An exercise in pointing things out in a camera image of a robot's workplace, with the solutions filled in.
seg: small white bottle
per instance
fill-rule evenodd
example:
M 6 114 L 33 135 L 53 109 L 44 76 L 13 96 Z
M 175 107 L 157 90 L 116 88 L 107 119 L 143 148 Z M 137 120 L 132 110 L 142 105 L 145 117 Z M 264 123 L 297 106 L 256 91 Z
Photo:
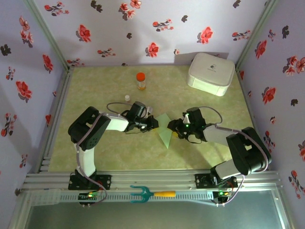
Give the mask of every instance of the small white bottle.
M 126 103 L 130 103 L 130 96 L 129 95 L 125 95 L 125 102 Z

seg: gray wire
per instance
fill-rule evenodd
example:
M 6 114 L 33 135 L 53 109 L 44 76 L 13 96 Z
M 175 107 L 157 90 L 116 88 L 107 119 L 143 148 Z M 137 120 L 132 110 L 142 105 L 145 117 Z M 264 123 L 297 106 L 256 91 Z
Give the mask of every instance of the gray wire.
M 220 122 L 215 123 L 215 124 L 221 124 L 221 123 L 223 123 L 223 117 L 222 117 L 221 114 L 220 114 L 217 110 L 215 110 L 214 108 L 212 108 L 212 107 L 210 107 L 210 106 L 200 106 L 199 108 L 209 108 L 209 109 L 215 111 L 215 112 L 218 114 L 218 116 L 220 117 Z
M 121 103 L 121 102 L 113 102 L 113 103 L 108 103 L 107 105 L 106 105 L 106 108 L 107 108 L 107 110 L 108 111 L 111 111 L 111 112 L 113 112 L 113 113 L 116 113 L 116 114 L 120 114 L 119 112 L 116 112 L 116 111 L 114 111 L 114 110 L 111 110 L 108 106 L 109 105 L 111 105 L 111 104 L 124 104 L 124 105 L 128 105 L 128 106 L 132 106 L 131 104 L 128 104 L 128 103 Z

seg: glass panel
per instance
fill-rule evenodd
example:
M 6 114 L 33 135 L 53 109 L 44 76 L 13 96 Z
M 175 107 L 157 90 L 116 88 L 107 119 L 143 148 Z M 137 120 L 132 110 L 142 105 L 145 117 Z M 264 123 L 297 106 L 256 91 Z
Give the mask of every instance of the glass panel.
M 224 208 L 191 202 L 101 203 L 91 209 L 78 203 L 37 206 L 27 224 L 28 229 L 281 228 L 270 191 L 238 193 Z

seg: yellow handle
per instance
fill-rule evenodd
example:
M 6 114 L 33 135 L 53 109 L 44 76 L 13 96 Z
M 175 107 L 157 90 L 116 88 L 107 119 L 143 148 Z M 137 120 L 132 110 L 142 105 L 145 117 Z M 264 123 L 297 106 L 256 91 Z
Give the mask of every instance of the yellow handle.
M 155 192 L 154 197 L 176 197 L 176 191 Z

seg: logo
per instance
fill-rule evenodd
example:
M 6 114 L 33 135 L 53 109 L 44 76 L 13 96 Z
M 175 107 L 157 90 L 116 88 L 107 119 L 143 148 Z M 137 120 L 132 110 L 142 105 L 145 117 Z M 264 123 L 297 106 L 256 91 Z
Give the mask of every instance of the logo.
M 211 65 L 210 68 L 208 68 L 208 70 L 216 72 L 215 71 L 216 70 L 216 64 Z

